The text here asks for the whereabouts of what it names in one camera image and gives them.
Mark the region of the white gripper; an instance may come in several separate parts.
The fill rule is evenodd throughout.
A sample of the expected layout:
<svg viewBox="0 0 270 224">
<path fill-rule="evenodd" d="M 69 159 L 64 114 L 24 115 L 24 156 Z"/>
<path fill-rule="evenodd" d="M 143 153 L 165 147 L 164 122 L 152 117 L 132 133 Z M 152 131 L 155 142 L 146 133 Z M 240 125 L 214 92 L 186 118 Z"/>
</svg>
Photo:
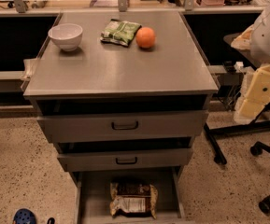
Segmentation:
<svg viewBox="0 0 270 224">
<path fill-rule="evenodd" d="M 270 64 L 247 74 L 237 104 L 238 119 L 256 119 L 270 103 Z"/>
</svg>

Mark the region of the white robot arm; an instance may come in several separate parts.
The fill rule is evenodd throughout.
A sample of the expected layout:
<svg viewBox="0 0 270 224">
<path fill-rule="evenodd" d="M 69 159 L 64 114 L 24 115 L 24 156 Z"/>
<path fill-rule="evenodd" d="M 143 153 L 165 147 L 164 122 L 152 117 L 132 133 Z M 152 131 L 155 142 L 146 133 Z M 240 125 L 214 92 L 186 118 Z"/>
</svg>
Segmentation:
<svg viewBox="0 0 270 224">
<path fill-rule="evenodd" d="M 245 34 L 249 34 L 250 56 L 260 67 L 244 76 L 235 105 L 234 120 L 238 123 L 250 123 L 270 103 L 270 4 Z"/>
</svg>

